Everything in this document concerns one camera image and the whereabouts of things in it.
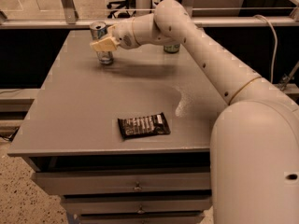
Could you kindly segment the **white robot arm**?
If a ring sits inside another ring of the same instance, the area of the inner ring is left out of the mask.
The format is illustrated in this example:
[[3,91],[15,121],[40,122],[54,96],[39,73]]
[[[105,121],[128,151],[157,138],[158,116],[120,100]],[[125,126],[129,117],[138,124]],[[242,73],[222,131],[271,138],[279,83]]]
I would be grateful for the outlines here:
[[226,108],[210,139],[214,224],[299,224],[299,108],[193,23],[174,0],[108,27],[96,51],[181,44]]

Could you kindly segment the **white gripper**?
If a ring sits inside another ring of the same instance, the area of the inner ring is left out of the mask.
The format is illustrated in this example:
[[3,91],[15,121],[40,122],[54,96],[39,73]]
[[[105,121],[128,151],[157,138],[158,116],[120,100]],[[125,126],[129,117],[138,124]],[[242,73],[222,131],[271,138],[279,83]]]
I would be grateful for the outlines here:
[[106,38],[94,40],[90,43],[90,47],[98,52],[114,51],[117,47],[133,49],[135,38],[131,21],[121,21],[108,26]]

